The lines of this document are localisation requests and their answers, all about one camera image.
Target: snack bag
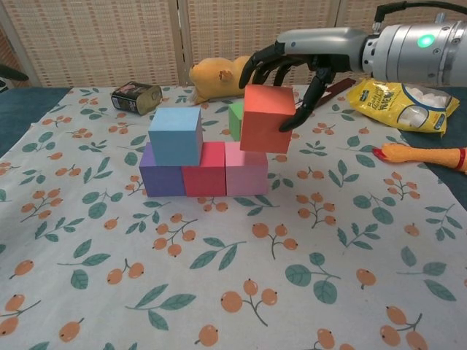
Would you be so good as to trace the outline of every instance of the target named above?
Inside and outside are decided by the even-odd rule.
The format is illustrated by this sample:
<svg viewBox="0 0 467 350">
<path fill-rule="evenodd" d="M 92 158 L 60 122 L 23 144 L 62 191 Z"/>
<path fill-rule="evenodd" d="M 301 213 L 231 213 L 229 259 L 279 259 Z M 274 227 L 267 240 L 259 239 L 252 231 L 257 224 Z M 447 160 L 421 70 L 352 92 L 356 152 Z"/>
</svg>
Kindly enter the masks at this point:
<svg viewBox="0 0 467 350">
<path fill-rule="evenodd" d="M 347 100 L 360 113 L 394 128 L 441 135 L 459 106 L 459 100 L 443 91 L 374 79 L 356 85 Z"/>
</svg>

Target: yellow plush toy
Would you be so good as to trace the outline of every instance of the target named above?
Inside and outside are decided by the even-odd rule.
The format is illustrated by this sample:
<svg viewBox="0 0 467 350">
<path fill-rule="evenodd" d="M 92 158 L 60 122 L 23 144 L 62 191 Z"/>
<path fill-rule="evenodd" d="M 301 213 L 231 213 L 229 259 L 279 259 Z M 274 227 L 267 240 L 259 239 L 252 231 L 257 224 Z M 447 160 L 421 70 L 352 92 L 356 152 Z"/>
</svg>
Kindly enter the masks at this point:
<svg viewBox="0 0 467 350">
<path fill-rule="evenodd" d="M 235 61 L 225 58 L 205 58 L 190 69 L 190 79 L 195 85 L 192 100 L 201 104 L 211 98 L 243 96 L 239 89 L 240 75 L 249 56 Z"/>
</svg>

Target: light blue cube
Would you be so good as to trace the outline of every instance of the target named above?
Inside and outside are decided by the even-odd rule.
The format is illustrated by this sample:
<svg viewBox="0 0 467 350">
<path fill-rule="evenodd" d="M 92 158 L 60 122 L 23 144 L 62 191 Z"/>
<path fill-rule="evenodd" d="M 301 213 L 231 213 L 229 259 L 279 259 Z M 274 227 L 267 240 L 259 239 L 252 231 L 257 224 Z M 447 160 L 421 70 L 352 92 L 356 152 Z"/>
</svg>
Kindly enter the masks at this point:
<svg viewBox="0 0 467 350">
<path fill-rule="evenodd" d="M 203 147 L 201 108 L 157 108 L 149 138 L 158 166 L 199 166 Z"/>
</svg>

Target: black cable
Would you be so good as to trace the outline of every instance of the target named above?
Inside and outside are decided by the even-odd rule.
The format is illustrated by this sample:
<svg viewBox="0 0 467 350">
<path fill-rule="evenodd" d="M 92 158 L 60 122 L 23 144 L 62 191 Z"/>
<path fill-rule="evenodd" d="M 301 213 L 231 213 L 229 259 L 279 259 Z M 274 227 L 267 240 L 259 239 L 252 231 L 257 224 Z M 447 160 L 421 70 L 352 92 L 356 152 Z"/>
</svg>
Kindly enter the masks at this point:
<svg viewBox="0 0 467 350">
<path fill-rule="evenodd" d="M 449 9 L 451 11 L 459 12 L 464 15 L 467 15 L 467 7 L 461 6 L 461 5 L 456 5 L 456 4 L 450 4 L 449 2 L 444 2 L 444 1 L 414 1 L 414 2 L 408 2 L 408 1 L 400 1 L 400 2 L 393 2 L 391 4 L 385 4 L 385 5 L 379 5 L 377 7 L 377 12 L 374 16 L 374 22 L 381 23 L 383 20 L 385 20 L 385 16 L 398 12 L 398 11 L 404 11 L 405 9 L 408 9 L 410 7 L 437 7 L 439 9 Z"/>
</svg>

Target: woven wall panel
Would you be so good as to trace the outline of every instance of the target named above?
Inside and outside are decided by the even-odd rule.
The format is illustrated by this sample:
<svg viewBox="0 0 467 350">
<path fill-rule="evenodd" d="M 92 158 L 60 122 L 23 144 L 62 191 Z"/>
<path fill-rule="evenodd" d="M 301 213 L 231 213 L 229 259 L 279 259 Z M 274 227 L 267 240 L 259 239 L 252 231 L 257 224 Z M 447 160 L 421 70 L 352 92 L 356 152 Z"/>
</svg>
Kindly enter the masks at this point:
<svg viewBox="0 0 467 350">
<path fill-rule="evenodd" d="M 334 0 L 185 1 L 194 63 L 209 57 L 234 59 L 252 55 L 274 43 L 283 31 L 326 27 L 336 5 Z M 285 80 L 288 83 L 309 81 L 305 66 L 293 69 Z"/>
<path fill-rule="evenodd" d="M 170 0 L 2 0 L 43 86 L 177 84 Z"/>
<path fill-rule="evenodd" d="M 8 67 L 14 68 L 18 71 L 22 71 L 21 65 L 16 57 L 16 54 L 12 51 L 8 44 L 7 36 L 0 28 L 0 63 Z M 29 82 L 16 82 L 12 80 L 12 84 L 16 88 L 24 88 L 31 86 Z"/>
<path fill-rule="evenodd" d="M 342 0 L 339 10 L 338 25 L 350 26 L 371 33 L 374 13 L 378 5 L 386 4 L 388 0 Z M 466 0 L 449 0 L 453 4 L 467 5 Z M 466 16 L 453 11 L 434 8 L 411 8 L 386 16 L 384 25 L 432 23 L 438 12 L 445 12 L 448 20 L 466 20 Z"/>
</svg>

